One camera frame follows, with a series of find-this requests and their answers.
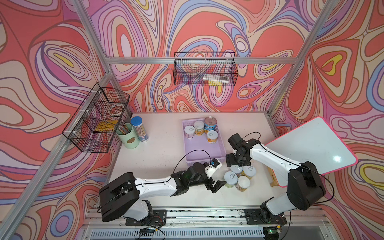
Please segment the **green label can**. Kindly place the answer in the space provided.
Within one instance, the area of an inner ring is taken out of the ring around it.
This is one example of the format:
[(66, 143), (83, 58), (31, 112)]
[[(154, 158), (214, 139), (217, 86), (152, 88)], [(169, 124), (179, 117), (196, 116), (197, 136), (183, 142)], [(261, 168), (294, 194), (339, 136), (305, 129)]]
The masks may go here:
[(227, 182), (225, 187), (233, 188), (238, 182), (238, 176), (234, 172), (228, 171), (224, 174), (224, 181)]

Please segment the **silver pull tab can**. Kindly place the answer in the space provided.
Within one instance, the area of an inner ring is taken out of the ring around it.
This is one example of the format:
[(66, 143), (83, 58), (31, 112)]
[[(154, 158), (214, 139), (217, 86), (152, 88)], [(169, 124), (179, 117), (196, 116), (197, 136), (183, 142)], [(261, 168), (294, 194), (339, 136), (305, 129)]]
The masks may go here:
[(230, 167), (230, 170), (231, 172), (235, 173), (237, 176), (240, 176), (241, 173), (243, 172), (243, 167), (233, 165)]

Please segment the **pink label can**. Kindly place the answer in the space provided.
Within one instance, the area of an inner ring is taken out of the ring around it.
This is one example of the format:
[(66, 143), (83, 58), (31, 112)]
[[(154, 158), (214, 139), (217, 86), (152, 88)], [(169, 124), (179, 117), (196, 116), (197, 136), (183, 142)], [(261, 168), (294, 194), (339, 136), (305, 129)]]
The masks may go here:
[(187, 125), (185, 126), (184, 128), (184, 136), (187, 138), (187, 139), (192, 139), (195, 135), (195, 127), (194, 126), (191, 126), (191, 125)]

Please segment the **orange label can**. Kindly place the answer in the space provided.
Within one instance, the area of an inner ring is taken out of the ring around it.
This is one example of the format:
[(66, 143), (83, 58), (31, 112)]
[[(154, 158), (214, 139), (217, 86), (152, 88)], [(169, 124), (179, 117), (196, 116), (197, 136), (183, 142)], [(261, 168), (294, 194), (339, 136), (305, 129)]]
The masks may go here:
[(216, 132), (215, 130), (210, 130), (207, 132), (207, 141), (211, 144), (214, 144), (217, 142), (218, 136), (218, 132)]

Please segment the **purple perforated plastic basket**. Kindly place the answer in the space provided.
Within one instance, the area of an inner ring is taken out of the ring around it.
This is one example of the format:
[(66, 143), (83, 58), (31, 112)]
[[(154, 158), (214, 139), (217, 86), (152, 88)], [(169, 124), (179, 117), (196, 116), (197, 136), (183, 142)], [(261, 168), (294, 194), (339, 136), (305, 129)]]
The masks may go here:
[[(204, 121), (205, 118), (183, 120), (183, 134), (185, 126), (194, 126), (195, 121)], [(218, 132), (219, 136), (217, 142), (214, 144), (207, 141), (207, 134), (205, 132), (201, 136), (194, 135), (192, 139), (187, 139), (184, 136), (184, 146), (187, 155), (186, 163), (189, 167), (194, 163), (209, 163), (213, 158), (221, 161), (222, 164), (226, 162), (226, 150), (218, 124), (216, 125), (215, 131)]]

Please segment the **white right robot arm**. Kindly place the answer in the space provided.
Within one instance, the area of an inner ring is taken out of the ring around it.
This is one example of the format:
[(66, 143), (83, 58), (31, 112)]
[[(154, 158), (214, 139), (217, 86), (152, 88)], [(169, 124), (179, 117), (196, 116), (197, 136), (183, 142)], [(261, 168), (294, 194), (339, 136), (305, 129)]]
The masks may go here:
[(260, 141), (244, 140), (239, 134), (228, 138), (235, 151), (226, 155), (226, 163), (231, 166), (250, 166), (251, 160), (258, 161), (272, 169), (287, 181), (287, 191), (278, 197), (273, 197), (260, 206), (264, 221), (278, 216), (286, 211), (299, 209), (307, 210), (326, 194), (322, 175), (316, 166), (306, 161), (300, 163), (284, 157), (267, 148)]

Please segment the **blue label soup can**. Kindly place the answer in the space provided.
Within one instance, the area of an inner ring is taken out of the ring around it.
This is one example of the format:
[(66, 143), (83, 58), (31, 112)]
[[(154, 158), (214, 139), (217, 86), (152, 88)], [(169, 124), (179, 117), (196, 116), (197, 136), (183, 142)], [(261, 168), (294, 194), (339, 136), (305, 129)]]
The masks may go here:
[(204, 132), (207, 134), (209, 131), (214, 131), (216, 129), (217, 120), (214, 117), (206, 117), (204, 119)]

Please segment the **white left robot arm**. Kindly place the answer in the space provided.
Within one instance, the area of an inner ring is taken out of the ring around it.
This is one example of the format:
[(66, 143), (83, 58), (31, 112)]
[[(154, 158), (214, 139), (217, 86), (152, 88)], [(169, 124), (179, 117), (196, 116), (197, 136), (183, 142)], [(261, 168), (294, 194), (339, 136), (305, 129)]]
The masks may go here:
[(127, 172), (99, 190), (102, 221), (111, 222), (120, 217), (141, 221), (153, 214), (148, 198), (183, 195), (194, 186), (204, 185), (215, 194), (227, 184), (212, 179), (221, 166), (217, 159), (204, 164), (194, 163), (187, 170), (162, 179), (141, 179)]

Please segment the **beige lid can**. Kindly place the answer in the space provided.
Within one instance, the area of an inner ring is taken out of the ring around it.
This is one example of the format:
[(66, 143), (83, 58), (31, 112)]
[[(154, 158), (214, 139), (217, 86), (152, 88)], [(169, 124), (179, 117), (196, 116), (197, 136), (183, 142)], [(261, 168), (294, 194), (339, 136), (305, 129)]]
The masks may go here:
[(251, 186), (251, 181), (246, 176), (238, 177), (238, 181), (236, 183), (236, 188), (240, 192), (246, 191)]

